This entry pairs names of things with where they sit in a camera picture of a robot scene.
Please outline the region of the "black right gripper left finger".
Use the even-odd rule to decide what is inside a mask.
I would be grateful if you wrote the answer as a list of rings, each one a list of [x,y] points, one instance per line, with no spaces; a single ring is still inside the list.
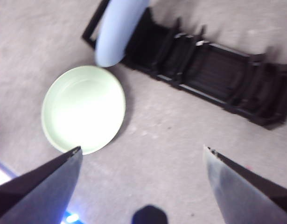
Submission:
[[[61,223],[82,160],[82,149],[76,147],[0,185],[0,224]]]

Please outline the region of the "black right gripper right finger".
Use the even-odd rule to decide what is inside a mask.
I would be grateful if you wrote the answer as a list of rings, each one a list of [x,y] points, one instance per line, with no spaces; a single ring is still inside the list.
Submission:
[[[287,189],[203,147],[209,183],[225,223],[287,224]]]

